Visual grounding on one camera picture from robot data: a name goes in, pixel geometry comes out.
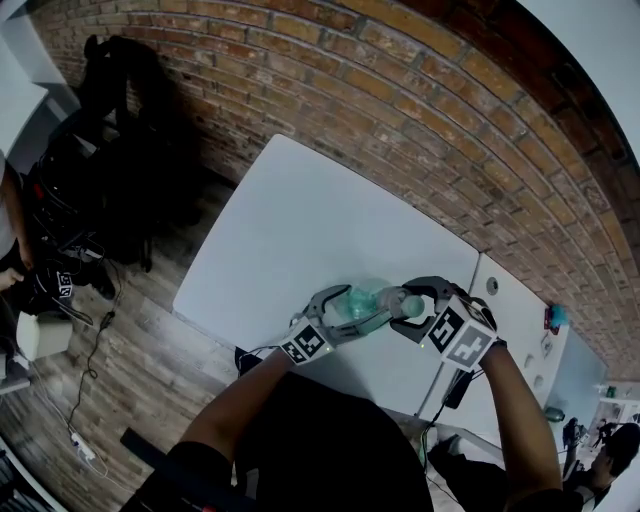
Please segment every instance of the person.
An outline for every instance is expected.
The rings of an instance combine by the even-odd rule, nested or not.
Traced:
[[[558,504],[579,510],[562,491],[551,429],[506,346],[494,344],[480,365],[496,407],[506,473],[496,483],[500,489],[478,492],[506,493],[513,512]],[[189,481],[249,496],[264,510],[432,511],[422,464],[389,416],[369,400],[289,373],[292,367],[276,349],[243,371],[187,428],[167,455],[169,464],[195,475]],[[230,510],[178,485],[166,464],[122,512]]]
[[[0,151],[0,291],[35,265],[22,210],[19,178]]]
[[[604,422],[604,424],[601,427],[598,427],[598,439],[596,439],[596,442],[593,443],[592,448],[597,448],[600,442],[602,442],[603,445],[607,444],[607,440],[611,437],[613,431],[618,426],[617,423],[607,423],[607,420],[605,419],[603,419],[602,421]]]
[[[568,433],[567,430],[573,430],[574,433]],[[570,510],[591,511],[600,504],[611,484],[637,455],[640,427],[635,423],[623,425],[602,447],[588,471],[579,469],[576,460],[579,440],[583,435],[584,427],[578,425],[576,418],[572,418],[563,432],[563,439],[568,441],[563,490]],[[503,510],[508,501],[505,491],[507,473],[494,464],[467,460],[458,452],[459,436],[449,437],[445,434],[440,441],[429,452],[429,461],[445,479],[462,508],[466,512]],[[492,489],[492,492],[481,493],[482,489]]]

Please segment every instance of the bottle cap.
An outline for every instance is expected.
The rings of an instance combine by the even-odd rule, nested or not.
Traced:
[[[416,318],[424,313],[424,300],[418,295],[409,295],[400,306],[407,318]]]

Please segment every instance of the brick wall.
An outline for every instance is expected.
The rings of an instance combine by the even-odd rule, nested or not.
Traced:
[[[605,167],[629,159],[624,137],[594,138],[574,110],[556,116],[529,61],[496,63],[483,16],[499,2],[412,3],[431,18],[392,0],[51,0],[32,16],[72,85],[90,34],[154,48],[205,165],[239,181],[273,134],[296,139],[565,304],[612,376],[640,378],[640,181],[633,162]],[[557,49],[542,44],[539,67]]]

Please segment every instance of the black shirt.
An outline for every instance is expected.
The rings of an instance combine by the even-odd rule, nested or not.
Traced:
[[[231,488],[231,464],[216,450],[180,443],[169,457]],[[261,510],[433,511],[418,456],[387,414],[369,400],[293,374],[250,425],[235,465],[234,492],[255,497]],[[558,493],[533,496],[517,512],[556,510],[549,504],[562,500]],[[193,512],[204,505],[154,473],[122,510]]]

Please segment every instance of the wooden floor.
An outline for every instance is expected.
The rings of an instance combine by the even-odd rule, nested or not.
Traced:
[[[73,425],[100,454],[108,477],[127,489],[137,488],[149,469],[119,444],[126,428],[168,450],[191,419],[236,378],[232,349],[171,314],[178,287],[231,194],[219,184],[207,185],[199,201],[201,221],[157,237],[148,274],[139,266],[119,266],[121,301],[111,327],[101,335],[93,358],[98,378],[86,379]],[[117,289],[113,269],[108,270]],[[74,304],[95,325],[111,308],[91,287],[77,288]],[[65,416],[77,399],[96,335],[95,327],[83,324],[76,324],[74,331],[67,352],[37,363],[51,400]],[[131,494],[78,459],[62,418],[45,400],[35,376],[30,388],[6,396],[0,406],[0,433],[69,510],[119,510]],[[94,465],[104,473],[100,462]]]

